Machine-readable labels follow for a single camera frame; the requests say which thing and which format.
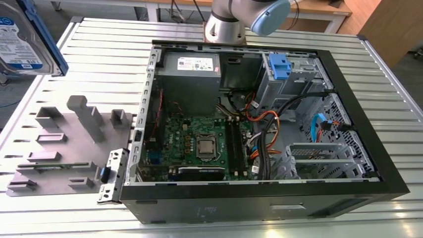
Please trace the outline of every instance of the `hard drive label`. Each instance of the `hard drive label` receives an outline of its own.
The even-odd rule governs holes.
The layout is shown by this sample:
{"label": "hard drive label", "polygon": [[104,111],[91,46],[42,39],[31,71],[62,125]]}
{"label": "hard drive label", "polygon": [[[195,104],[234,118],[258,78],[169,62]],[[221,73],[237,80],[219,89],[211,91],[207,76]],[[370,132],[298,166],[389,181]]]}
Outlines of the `hard drive label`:
{"label": "hard drive label", "polygon": [[19,28],[14,20],[0,16],[0,58],[18,69],[40,69],[42,60],[18,34]]}

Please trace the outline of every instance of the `white label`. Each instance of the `white label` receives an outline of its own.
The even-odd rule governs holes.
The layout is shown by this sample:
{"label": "white label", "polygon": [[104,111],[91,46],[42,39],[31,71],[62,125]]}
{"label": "white label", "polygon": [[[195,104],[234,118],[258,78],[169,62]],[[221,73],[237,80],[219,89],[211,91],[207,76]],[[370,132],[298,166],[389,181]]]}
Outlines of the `white label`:
{"label": "white label", "polygon": [[258,108],[259,107],[259,104],[258,104],[258,102],[257,101],[251,101],[251,105],[255,107],[255,108]]}
{"label": "white label", "polygon": [[258,173],[259,173],[259,167],[258,167],[258,166],[253,166],[251,172],[253,172],[254,174],[258,174]]}
{"label": "white label", "polygon": [[0,58],[19,69],[39,69],[43,62],[30,44],[18,36],[19,28],[12,19],[0,17]]}
{"label": "white label", "polygon": [[273,205],[273,210],[294,210],[294,209],[306,209],[302,205]]}
{"label": "white label", "polygon": [[214,71],[213,58],[187,58],[178,59],[178,70]]}

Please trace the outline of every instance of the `slatted aluminum table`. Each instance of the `slatted aluminum table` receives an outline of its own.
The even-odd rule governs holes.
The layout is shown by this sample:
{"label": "slatted aluminum table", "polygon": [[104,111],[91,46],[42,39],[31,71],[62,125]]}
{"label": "slatted aluminum table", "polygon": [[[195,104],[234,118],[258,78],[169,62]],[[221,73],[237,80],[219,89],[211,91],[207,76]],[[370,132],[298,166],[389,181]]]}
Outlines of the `slatted aluminum table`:
{"label": "slatted aluminum table", "polygon": [[0,134],[0,234],[62,237],[421,237],[423,234],[423,113],[366,40],[350,35],[278,31],[249,45],[333,52],[411,193],[330,219],[214,224],[143,225],[123,205],[96,205],[98,194],[8,197],[15,166],[26,163],[40,126],[35,113],[68,112],[70,95],[86,95],[100,112],[138,113],[154,39],[202,42],[201,25],[86,18],[59,41],[70,63],[66,77],[36,77]]}

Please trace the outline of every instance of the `red wire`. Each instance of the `red wire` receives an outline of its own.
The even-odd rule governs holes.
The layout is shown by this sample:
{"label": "red wire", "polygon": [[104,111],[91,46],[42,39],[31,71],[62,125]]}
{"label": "red wire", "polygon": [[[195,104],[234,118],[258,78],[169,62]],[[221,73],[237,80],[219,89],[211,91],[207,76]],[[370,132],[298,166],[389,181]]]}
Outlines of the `red wire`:
{"label": "red wire", "polygon": [[152,128],[152,132],[151,132],[151,136],[150,136],[150,139],[152,138],[155,132],[156,132],[156,128],[158,128],[158,123],[159,123],[159,118],[160,118],[160,112],[162,112],[162,104],[163,104],[163,90],[160,90],[160,104],[159,104],[159,111],[158,111],[158,114],[156,114],[156,121],[154,123],[154,128]]}

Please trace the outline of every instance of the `metal bracket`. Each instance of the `metal bracket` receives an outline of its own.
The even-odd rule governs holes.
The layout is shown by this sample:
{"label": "metal bracket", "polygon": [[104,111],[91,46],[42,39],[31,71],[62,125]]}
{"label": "metal bracket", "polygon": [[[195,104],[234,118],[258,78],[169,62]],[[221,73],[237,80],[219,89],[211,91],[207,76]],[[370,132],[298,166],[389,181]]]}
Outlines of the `metal bracket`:
{"label": "metal bracket", "polygon": [[102,185],[99,191],[98,204],[122,204],[119,201],[120,190],[124,183],[124,175],[127,169],[130,152],[127,149],[112,150],[107,160],[107,170],[110,176],[107,183]]}

